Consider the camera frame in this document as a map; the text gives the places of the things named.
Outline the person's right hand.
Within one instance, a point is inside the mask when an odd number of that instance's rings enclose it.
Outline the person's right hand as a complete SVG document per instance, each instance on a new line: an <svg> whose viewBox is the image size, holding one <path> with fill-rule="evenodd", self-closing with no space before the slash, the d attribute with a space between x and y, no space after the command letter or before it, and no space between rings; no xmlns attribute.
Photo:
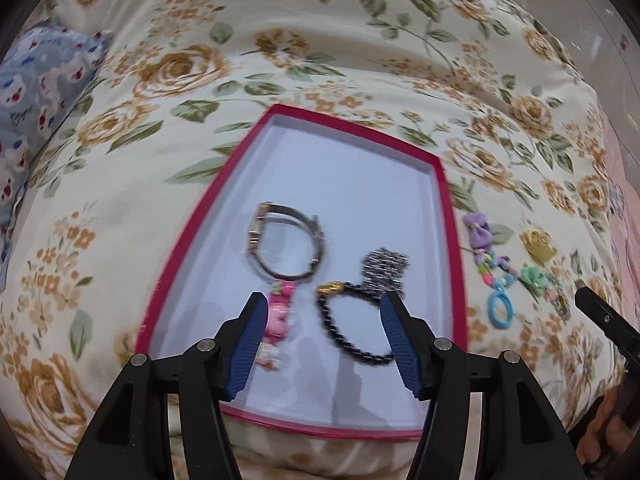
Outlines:
<svg viewBox="0 0 640 480"><path fill-rule="evenodd" d="M608 389L596 416L579 440L576 455L581 465L597 463L605 445L614 456L622 457L634 440L638 430L631 429L615 413L619 396L620 386Z"/></svg>

